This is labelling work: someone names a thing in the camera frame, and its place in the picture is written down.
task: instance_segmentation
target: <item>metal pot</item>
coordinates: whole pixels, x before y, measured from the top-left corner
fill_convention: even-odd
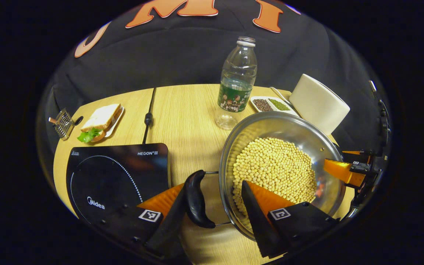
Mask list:
[[[233,164],[239,153],[257,137],[274,137],[293,142],[311,157],[317,185],[321,188],[314,206],[328,215],[333,215],[345,196],[343,181],[323,170],[325,158],[343,161],[337,147],[319,129],[309,122],[292,114],[269,111],[259,112],[243,119],[230,132],[222,151],[219,164],[219,188],[222,203],[230,222],[247,238],[254,240],[249,220],[239,212],[232,196]],[[190,219],[201,227],[214,228],[215,224],[205,215],[205,202],[200,191],[200,181],[204,171],[191,175],[185,182]]]

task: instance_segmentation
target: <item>white plate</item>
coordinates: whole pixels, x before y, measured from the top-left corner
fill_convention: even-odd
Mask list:
[[[256,107],[256,105],[254,104],[254,102],[253,102],[253,100],[255,100],[255,99],[264,99],[270,106],[271,106],[271,109],[273,110],[273,111],[280,111],[280,112],[285,112],[285,113],[289,113],[289,114],[292,114],[292,115],[294,115],[294,116],[297,116],[297,117],[299,117],[299,115],[295,112],[295,111],[293,111],[293,109],[291,109],[291,107],[289,107],[289,105],[288,104],[286,104],[282,99],[280,99],[280,98],[275,98],[275,97],[251,97],[250,98],[250,101],[251,101],[251,105],[253,105],[253,107],[258,111],[258,112],[262,112],[261,110],[259,110],[258,109],[258,107]],[[274,104],[272,104],[272,102],[271,101],[269,101],[269,99],[274,99],[274,100],[276,100],[276,101],[278,101],[278,102],[281,102],[282,104],[284,104],[284,106],[286,106],[288,109],[290,109],[290,110],[279,110],[276,106],[274,106]]]
[[[113,125],[111,126],[111,128],[109,129],[109,131],[106,131],[106,136],[104,136],[104,137],[109,137],[109,136],[111,136],[111,134],[112,134],[112,131],[114,130],[114,128],[116,127],[116,125],[117,125],[117,123],[119,122],[119,119],[122,117],[122,114],[123,114],[123,111],[124,111],[124,108],[123,108],[123,106],[121,106],[121,114],[119,115],[119,117],[115,120],[115,121],[113,121]]]

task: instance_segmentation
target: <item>white cup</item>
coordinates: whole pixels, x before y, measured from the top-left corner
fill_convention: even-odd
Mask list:
[[[302,74],[289,101],[303,119],[330,135],[350,112],[350,107],[318,80]]]

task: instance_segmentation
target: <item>plastic water bottle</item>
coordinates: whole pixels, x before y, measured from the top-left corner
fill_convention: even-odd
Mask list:
[[[240,36],[223,64],[215,123],[224,130],[237,125],[239,112],[250,98],[258,69],[254,46],[253,38]]]

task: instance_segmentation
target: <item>wooden table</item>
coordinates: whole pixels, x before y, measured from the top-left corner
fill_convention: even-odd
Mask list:
[[[73,117],[86,119],[98,107],[120,103],[125,112],[113,135],[97,142],[96,146],[140,144],[145,131],[144,117],[153,89],[128,92],[91,102],[74,113]],[[216,106],[218,84],[196,84],[160,87],[156,89],[153,102],[153,126],[148,131],[147,143],[164,143],[170,156],[172,186],[183,183],[196,170],[219,170],[222,148],[230,131],[217,127],[213,113]],[[284,97],[291,94],[280,91]],[[277,95],[270,88],[254,87],[251,96]],[[240,113],[240,118],[256,113],[250,102]],[[76,146],[87,146],[76,139],[79,128],[73,129],[66,141],[60,140],[54,157],[54,183],[57,193],[66,207],[74,214],[66,189],[66,166],[70,151]],[[214,223],[225,223],[229,219],[223,209],[219,195],[218,175],[207,175],[201,183],[206,201],[206,214]],[[343,203],[334,218],[343,217],[350,207],[353,194],[347,188]],[[184,249],[194,264],[263,264],[269,258],[262,258],[258,246],[244,237],[233,225],[222,225],[214,229],[200,228],[184,218],[181,234]]]

